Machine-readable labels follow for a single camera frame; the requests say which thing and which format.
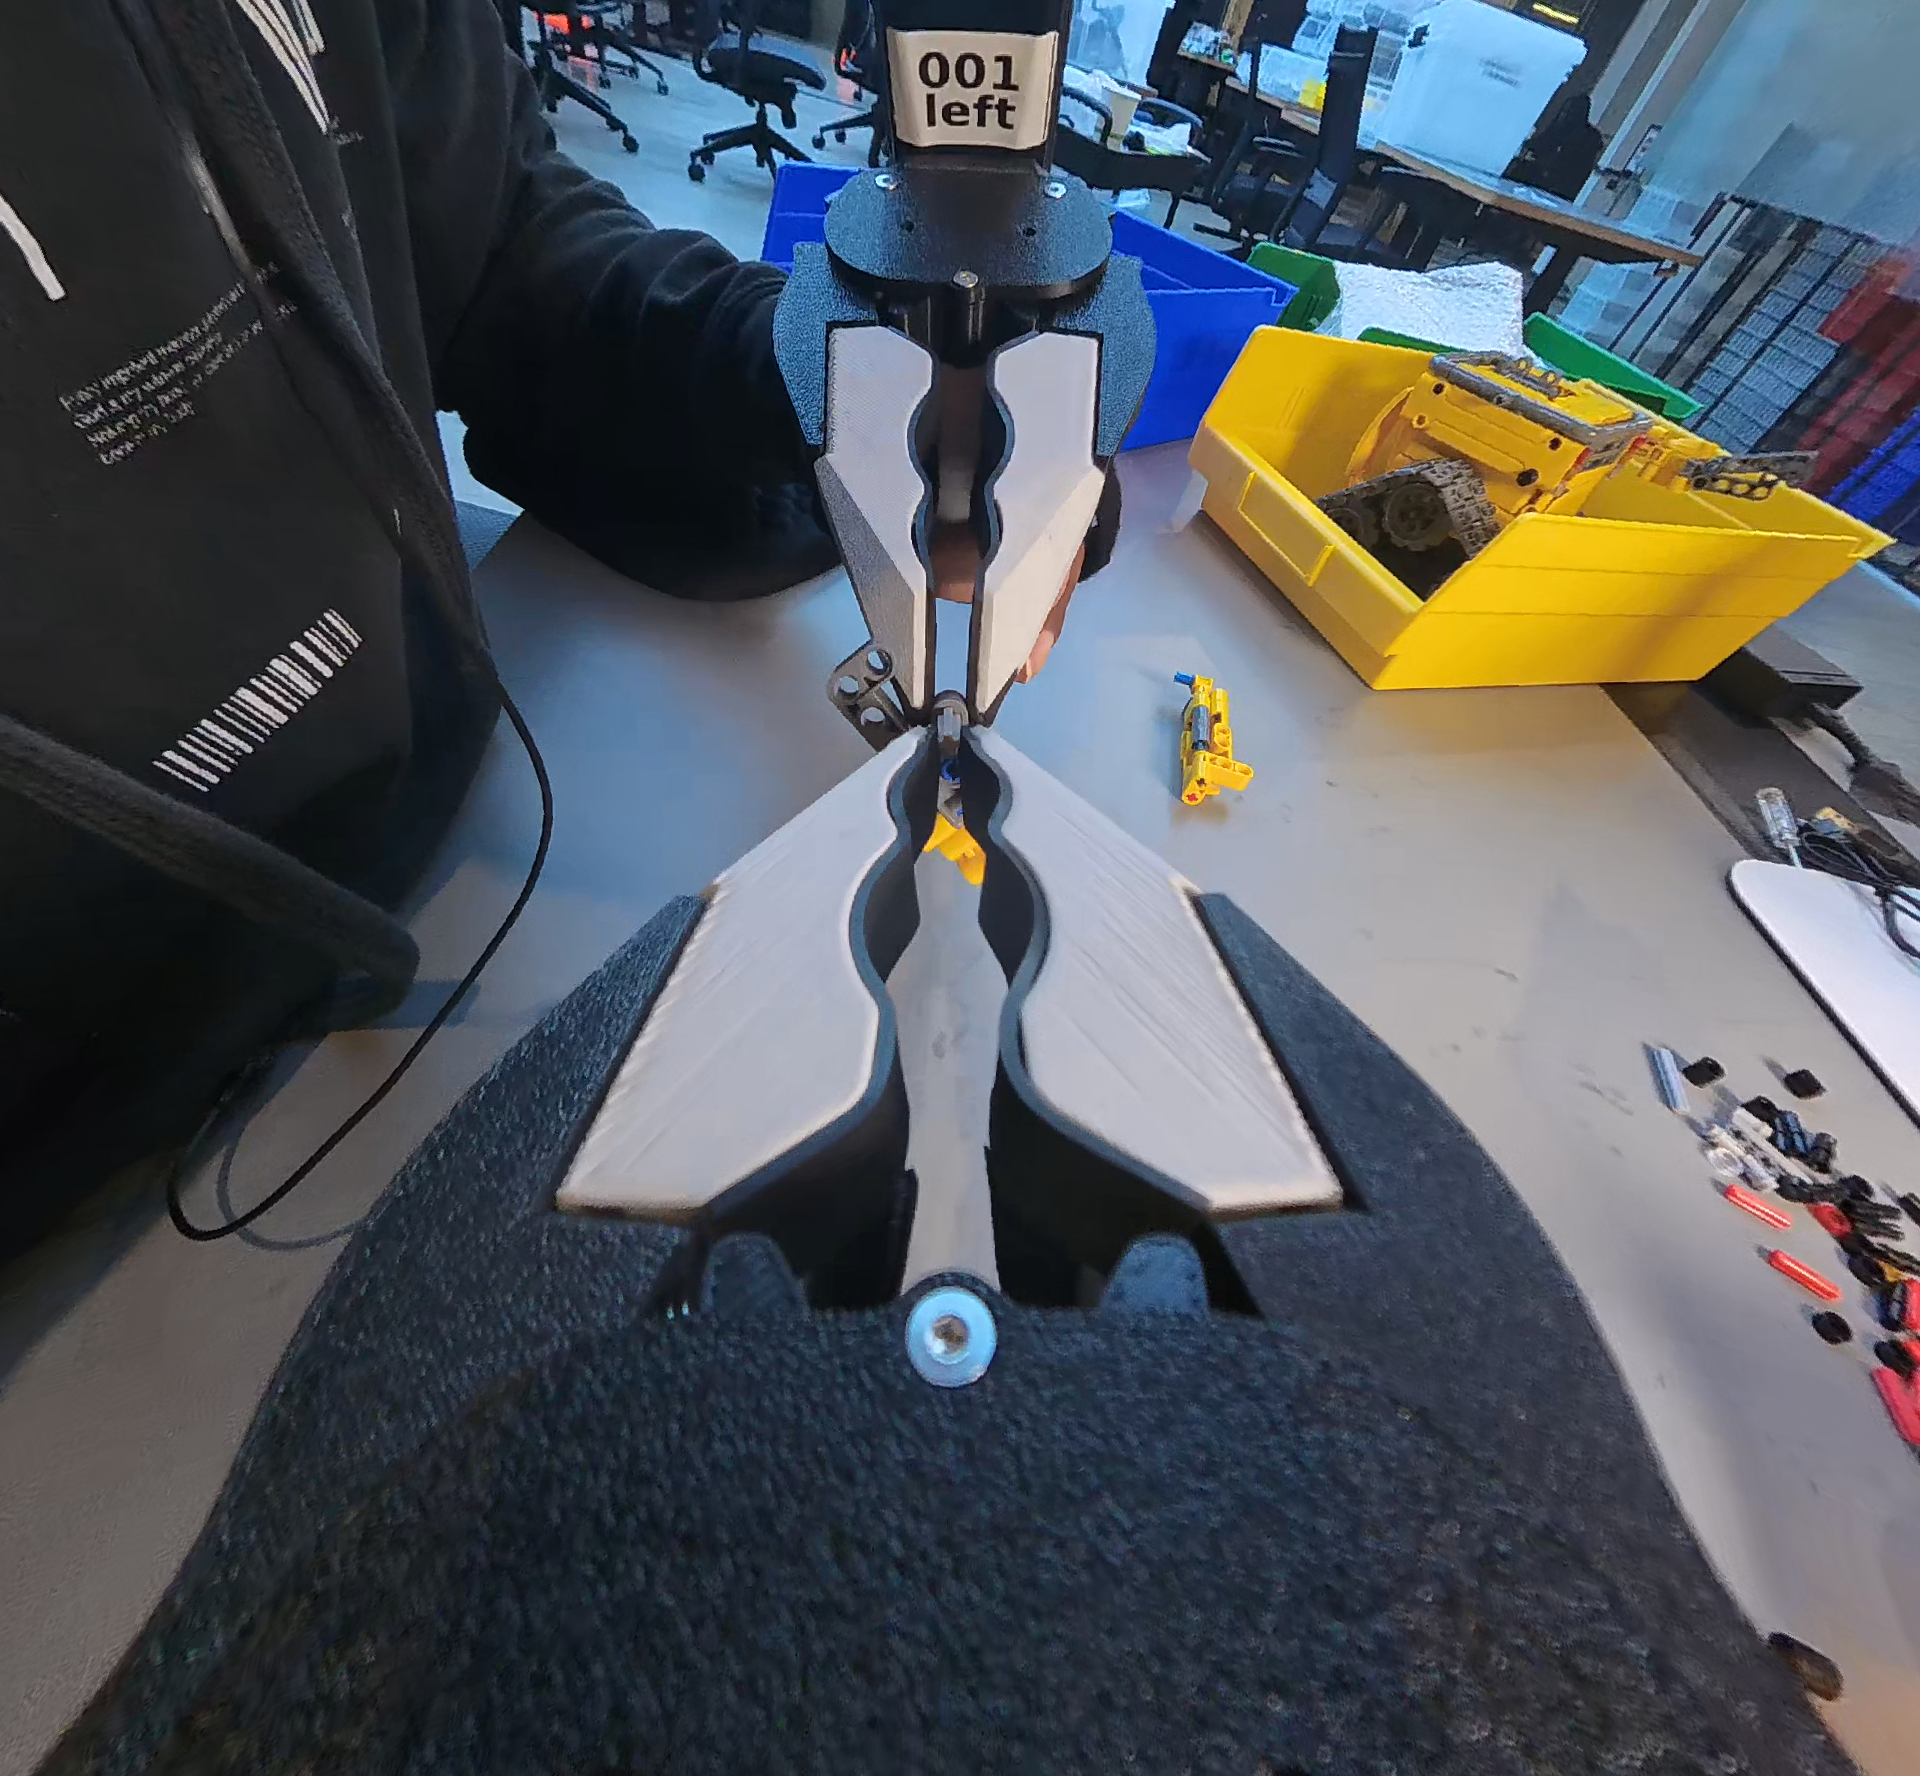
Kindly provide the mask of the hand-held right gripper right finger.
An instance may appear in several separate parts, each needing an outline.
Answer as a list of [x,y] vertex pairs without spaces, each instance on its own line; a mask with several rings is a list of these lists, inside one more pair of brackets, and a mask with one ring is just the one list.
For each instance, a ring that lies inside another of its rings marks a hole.
[[993,730],[959,751],[1005,975],[988,1161],[1032,1219],[1248,1219],[1342,1182],[1199,890]]

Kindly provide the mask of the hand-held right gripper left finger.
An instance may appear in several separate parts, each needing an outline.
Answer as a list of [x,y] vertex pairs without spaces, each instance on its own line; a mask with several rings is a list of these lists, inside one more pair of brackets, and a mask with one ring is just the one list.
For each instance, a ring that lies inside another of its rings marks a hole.
[[714,877],[560,1178],[567,1213],[874,1222],[906,1173],[883,981],[939,745],[903,734]]

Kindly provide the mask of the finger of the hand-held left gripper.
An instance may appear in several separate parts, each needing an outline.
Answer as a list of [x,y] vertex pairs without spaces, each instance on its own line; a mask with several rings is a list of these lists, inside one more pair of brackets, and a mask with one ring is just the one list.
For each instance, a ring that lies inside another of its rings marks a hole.
[[919,427],[933,359],[882,323],[828,329],[819,485],[870,640],[889,659],[906,717],[933,693],[933,599],[923,554],[929,482]]
[[988,544],[972,596],[970,713],[988,722],[1018,682],[1084,557],[1104,469],[1095,460],[1099,343],[1046,329],[995,353],[988,407],[1002,456],[987,479]]

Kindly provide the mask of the dark grey bent beam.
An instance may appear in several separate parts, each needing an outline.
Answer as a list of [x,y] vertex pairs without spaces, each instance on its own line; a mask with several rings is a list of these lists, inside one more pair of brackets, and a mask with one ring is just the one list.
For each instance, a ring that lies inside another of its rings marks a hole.
[[908,727],[894,686],[894,663],[874,639],[831,670],[828,703],[874,754]]

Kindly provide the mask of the yellow beam assembly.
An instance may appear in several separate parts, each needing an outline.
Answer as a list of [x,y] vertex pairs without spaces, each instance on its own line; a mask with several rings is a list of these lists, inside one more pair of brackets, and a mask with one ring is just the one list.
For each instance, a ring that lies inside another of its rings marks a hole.
[[1201,806],[1219,795],[1239,795],[1254,780],[1251,764],[1233,754],[1230,693],[1210,675],[1176,671],[1186,692],[1181,717],[1181,802]]

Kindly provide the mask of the pile of red black parts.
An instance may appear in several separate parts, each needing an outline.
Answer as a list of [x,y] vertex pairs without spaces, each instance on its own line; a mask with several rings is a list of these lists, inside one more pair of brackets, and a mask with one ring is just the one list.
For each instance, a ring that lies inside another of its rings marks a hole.
[[1788,1071],[1781,1093],[1741,1096],[1714,1058],[1646,1044],[1643,1061],[1716,1204],[1738,1213],[1749,1254],[1805,1329],[1865,1378],[1916,1461],[1916,1195],[1841,1165],[1836,1137],[1802,1117],[1821,1094],[1808,1068]]

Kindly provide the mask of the blue plastic bin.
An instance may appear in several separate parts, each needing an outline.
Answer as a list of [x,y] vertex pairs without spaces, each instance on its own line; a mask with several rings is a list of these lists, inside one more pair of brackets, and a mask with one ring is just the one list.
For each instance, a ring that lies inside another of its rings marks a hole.
[[[859,172],[785,164],[761,232],[759,259],[787,270],[801,242],[825,239],[831,201]],[[1189,443],[1239,350],[1276,326],[1297,297],[1287,281],[1213,253],[1126,209],[1114,210],[1114,250],[1140,263],[1156,323],[1156,362],[1126,450]]]

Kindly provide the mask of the green plastic bin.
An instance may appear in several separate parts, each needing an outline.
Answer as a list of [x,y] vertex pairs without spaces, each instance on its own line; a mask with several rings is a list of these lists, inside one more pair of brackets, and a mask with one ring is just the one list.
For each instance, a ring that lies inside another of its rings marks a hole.
[[[1248,265],[1267,275],[1278,276],[1297,289],[1297,297],[1283,315],[1283,326],[1301,328],[1317,334],[1315,328],[1336,303],[1334,261],[1295,251],[1274,242],[1260,242],[1248,255]],[[1652,411],[1658,418],[1678,424],[1692,424],[1700,414],[1700,404],[1670,387],[1666,381],[1646,372],[1638,365],[1614,357],[1584,336],[1574,334],[1563,323],[1538,313],[1524,315],[1524,345],[1520,354],[1565,376],[1585,378],[1608,389],[1627,402]],[[1432,343],[1399,337],[1384,329],[1364,329],[1359,339],[1384,348],[1407,350],[1419,354],[1463,354]]]

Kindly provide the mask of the white foam sheet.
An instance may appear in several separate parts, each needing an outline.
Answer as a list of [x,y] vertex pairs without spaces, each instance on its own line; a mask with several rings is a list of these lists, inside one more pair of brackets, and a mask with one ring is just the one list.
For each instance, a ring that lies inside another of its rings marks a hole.
[[1364,329],[1476,354],[1520,354],[1524,276],[1498,263],[1404,270],[1334,263],[1336,303],[1315,328],[1340,339]]

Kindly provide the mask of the yellow tracked toy vehicle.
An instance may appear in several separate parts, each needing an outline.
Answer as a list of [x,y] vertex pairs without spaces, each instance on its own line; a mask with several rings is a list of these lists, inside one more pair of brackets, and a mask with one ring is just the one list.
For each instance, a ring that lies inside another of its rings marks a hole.
[[1756,504],[1810,450],[1731,453],[1529,357],[1434,354],[1362,431],[1319,512],[1428,596],[1529,516],[1584,516],[1636,484]]

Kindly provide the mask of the white storage box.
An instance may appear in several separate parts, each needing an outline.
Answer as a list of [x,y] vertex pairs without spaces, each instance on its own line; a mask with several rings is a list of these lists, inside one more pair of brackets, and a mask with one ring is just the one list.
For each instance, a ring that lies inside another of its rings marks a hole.
[[1501,178],[1588,48],[1480,0],[1438,0],[1410,29],[1376,146]]

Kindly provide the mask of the yellow parts bin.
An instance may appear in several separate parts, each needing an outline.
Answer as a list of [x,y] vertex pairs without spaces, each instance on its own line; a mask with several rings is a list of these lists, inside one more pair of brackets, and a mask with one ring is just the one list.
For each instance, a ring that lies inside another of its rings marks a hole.
[[1323,507],[1428,359],[1259,328],[1189,448],[1203,516],[1373,690],[1695,682],[1891,540],[1812,494],[1757,500],[1608,471],[1575,514],[1463,558],[1356,540]]

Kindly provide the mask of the black power adapter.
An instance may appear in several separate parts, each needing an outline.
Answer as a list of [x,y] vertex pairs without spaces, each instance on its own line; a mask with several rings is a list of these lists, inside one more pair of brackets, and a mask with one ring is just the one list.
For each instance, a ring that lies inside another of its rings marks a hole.
[[1871,813],[1918,824],[1916,786],[1867,739],[1841,711],[1861,695],[1861,682],[1781,627],[1762,630],[1700,680],[1721,708],[1751,722],[1778,722],[1825,733],[1845,756],[1848,787]]

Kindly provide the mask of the frosted glass partition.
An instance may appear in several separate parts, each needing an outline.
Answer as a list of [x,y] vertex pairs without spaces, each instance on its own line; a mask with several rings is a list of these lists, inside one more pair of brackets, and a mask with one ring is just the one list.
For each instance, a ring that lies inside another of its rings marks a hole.
[[1746,0],[1625,223],[1686,242],[1721,196],[1916,251],[1918,0]]

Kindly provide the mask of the stacked coloured bins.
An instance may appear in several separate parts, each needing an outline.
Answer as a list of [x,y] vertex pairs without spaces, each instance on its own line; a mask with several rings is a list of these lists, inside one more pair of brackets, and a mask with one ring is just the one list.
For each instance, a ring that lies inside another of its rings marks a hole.
[[1731,453],[1802,453],[1805,491],[1845,504],[1916,415],[1916,246],[1800,233],[1692,381],[1695,429]]

